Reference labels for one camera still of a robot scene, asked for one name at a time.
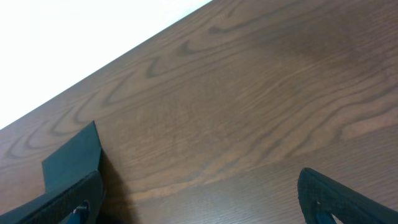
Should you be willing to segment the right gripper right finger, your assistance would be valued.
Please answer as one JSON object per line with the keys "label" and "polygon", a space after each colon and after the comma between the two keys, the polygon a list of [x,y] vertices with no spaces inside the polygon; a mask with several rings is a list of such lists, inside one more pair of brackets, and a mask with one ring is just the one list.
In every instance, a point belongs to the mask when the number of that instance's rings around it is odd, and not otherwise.
{"label": "right gripper right finger", "polygon": [[298,200],[306,224],[397,224],[397,212],[311,169],[300,171]]}

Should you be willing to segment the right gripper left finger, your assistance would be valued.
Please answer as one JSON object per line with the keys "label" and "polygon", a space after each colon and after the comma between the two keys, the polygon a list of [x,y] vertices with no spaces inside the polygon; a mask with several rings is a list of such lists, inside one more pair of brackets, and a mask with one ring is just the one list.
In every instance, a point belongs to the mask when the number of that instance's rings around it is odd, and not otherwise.
{"label": "right gripper left finger", "polygon": [[103,197],[103,181],[94,170],[1,215],[1,223],[95,223]]}

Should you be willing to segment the black box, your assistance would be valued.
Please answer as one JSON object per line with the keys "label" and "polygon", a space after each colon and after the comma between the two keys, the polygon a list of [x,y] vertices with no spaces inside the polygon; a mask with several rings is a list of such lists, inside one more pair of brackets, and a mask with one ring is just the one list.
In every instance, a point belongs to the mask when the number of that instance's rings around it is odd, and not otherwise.
{"label": "black box", "polygon": [[92,121],[42,161],[45,191],[74,184],[98,170],[101,143]]}

